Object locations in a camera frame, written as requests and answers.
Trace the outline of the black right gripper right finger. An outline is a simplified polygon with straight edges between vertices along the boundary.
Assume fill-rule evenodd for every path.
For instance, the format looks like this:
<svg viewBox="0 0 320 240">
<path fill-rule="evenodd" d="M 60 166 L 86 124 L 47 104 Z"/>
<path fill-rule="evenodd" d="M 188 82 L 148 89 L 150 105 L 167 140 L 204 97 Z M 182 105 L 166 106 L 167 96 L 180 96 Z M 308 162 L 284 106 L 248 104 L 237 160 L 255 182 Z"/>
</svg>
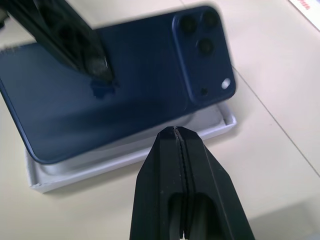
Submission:
<svg viewBox="0 0 320 240">
<path fill-rule="evenodd" d="M 233 182 L 199 135 L 177 127 L 187 184 L 187 240 L 256 240 Z"/>
</svg>

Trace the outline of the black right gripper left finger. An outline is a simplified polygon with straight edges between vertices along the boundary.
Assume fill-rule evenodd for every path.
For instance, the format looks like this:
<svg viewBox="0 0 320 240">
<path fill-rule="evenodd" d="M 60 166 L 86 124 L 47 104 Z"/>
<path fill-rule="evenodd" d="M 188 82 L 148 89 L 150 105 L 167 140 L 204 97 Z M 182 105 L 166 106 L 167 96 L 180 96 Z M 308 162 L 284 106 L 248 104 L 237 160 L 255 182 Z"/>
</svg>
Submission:
<svg viewBox="0 0 320 240">
<path fill-rule="evenodd" d="M 136 178 L 129 240 L 181 240 L 186 190 L 175 127 L 158 133 Z"/>
</svg>

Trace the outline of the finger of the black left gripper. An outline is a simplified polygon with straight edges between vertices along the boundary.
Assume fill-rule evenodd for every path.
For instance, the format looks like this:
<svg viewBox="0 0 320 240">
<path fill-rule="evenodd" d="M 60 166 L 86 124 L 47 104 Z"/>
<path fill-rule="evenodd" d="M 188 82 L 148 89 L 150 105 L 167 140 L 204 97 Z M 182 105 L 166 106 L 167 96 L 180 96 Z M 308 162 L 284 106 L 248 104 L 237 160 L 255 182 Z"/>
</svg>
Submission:
<svg viewBox="0 0 320 240">
<path fill-rule="evenodd" d="M 86 71 L 74 36 L 86 22 L 66 0 L 6 0 L 6 11 L 59 62 Z"/>
<path fill-rule="evenodd" d="M 65 0 L 34 0 L 43 36 L 35 39 L 64 65 L 104 82 L 114 75 L 98 34 Z"/>
</svg>

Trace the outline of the dark blue smartphone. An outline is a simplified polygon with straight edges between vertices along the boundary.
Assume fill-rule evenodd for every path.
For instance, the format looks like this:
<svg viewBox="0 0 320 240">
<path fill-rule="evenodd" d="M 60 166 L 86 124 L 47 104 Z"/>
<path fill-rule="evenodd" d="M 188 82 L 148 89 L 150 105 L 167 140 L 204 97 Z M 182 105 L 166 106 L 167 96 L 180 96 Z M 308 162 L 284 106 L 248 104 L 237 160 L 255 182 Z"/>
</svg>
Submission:
<svg viewBox="0 0 320 240">
<path fill-rule="evenodd" d="M 38 163 L 59 163 L 235 94 L 214 6 L 93 30 L 107 53 L 112 82 L 64 65 L 37 41 L 0 51 L 0 93 Z"/>
</svg>

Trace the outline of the white phone box base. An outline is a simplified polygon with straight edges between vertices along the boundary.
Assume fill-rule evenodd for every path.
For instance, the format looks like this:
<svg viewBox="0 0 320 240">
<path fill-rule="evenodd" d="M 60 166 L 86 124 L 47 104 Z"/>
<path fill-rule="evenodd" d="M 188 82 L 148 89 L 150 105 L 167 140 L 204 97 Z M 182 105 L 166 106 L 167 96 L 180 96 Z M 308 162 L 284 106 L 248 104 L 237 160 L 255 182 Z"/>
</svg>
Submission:
<svg viewBox="0 0 320 240">
<path fill-rule="evenodd" d="M 236 124 L 235 115 L 222 102 L 59 163 L 37 163 L 26 151 L 28 184 L 31 189 L 46 193 L 144 161 L 157 134 L 166 127 L 185 127 L 208 140 L 227 133 Z"/>
</svg>

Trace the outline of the white paper with red print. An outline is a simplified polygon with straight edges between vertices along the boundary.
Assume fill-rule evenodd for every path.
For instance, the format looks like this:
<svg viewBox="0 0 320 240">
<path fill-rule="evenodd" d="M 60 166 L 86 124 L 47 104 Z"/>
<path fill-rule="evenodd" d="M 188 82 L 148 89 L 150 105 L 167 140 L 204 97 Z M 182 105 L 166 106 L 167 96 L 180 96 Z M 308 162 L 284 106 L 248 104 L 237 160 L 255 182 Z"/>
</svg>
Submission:
<svg viewBox="0 0 320 240">
<path fill-rule="evenodd" d="M 288 0 L 316 29 L 320 31 L 320 0 Z"/>
</svg>

